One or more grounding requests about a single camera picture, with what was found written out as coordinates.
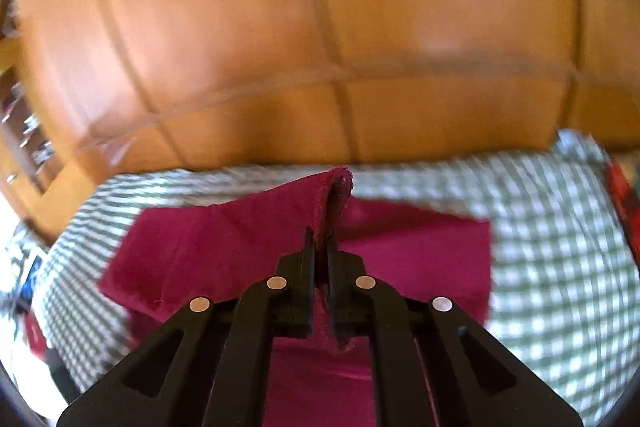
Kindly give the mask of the wooden panelled wardrobe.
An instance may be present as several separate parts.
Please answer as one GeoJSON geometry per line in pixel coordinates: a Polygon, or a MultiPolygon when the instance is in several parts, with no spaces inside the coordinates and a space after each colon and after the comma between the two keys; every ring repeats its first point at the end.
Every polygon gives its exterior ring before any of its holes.
{"type": "Polygon", "coordinates": [[[49,237],[109,176],[639,144],[639,0],[15,0],[52,147],[2,190],[49,237]]]}

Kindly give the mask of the crimson red long-sleeve garment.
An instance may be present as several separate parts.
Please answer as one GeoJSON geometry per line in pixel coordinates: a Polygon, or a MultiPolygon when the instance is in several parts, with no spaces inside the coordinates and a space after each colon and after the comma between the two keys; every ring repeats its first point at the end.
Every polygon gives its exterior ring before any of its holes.
{"type": "MultiPolygon", "coordinates": [[[[401,295],[454,300],[477,322],[490,293],[490,226],[460,210],[440,213],[352,195],[336,168],[233,202],[148,208],[134,220],[99,280],[130,315],[134,340],[148,337],[189,299],[220,303],[276,272],[281,257],[334,236],[372,277],[401,295]]],[[[273,345],[268,426],[371,426],[371,362],[364,339],[336,339],[326,298],[314,299],[314,330],[273,345]]]]}

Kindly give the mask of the multicolour checkered pillow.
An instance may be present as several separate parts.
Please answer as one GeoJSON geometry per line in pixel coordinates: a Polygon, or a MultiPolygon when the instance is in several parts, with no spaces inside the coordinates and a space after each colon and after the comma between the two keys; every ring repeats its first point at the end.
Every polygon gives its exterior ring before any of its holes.
{"type": "Polygon", "coordinates": [[[639,262],[640,256],[640,200],[639,161],[612,160],[605,169],[608,194],[623,225],[627,243],[639,262]]]}

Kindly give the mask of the green white checkered bedsheet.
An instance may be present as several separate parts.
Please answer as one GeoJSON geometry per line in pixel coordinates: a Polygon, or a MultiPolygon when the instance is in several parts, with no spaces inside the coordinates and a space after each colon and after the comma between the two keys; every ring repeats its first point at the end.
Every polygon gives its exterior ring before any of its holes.
{"type": "MultiPolygon", "coordinates": [[[[607,161],[567,131],[544,153],[352,168],[356,197],[489,221],[489,332],[588,426],[610,419],[639,367],[639,273],[606,191],[607,161]]],[[[89,388],[128,351],[127,313],[98,280],[143,209],[229,202],[311,173],[177,169],[103,182],[54,243],[35,289],[36,319],[75,385],[89,388]]]]}

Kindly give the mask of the wooden shelf with items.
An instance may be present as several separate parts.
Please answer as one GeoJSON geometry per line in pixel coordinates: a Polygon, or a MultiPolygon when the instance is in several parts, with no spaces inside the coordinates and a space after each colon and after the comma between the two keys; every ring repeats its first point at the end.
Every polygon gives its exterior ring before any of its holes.
{"type": "Polygon", "coordinates": [[[1,143],[11,157],[8,165],[14,166],[6,181],[19,179],[39,195],[46,193],[62,162],[27,101],[16,66],[1,74],[1,143]]]}

